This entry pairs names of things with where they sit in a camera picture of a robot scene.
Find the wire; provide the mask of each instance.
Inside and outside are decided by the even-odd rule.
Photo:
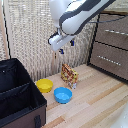
[[[125,16],[123,16],[123,17],[121,17],[121,18],[119,18],[119,19],[115,19],[115,20],[98,21],[98,22],[88,22],[88,23],[106,23],[106,22],[112,22],[112,21],[121,20],[121,19],[123,19],[123,18],[125,18],[125,17],[127,17],[127,16],[128,16],[128,15],[125,15]]]

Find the wooden cabinet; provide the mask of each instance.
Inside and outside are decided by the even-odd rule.
[[[117,14],[100,14],[99,21],[121,17]],[[99,23],[96,29],[88,64],[128,80],[128,17]]]

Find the black fabric box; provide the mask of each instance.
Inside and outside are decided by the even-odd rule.
[[[18,59],[0,61],[0,128],[40,128],[47,101]]]

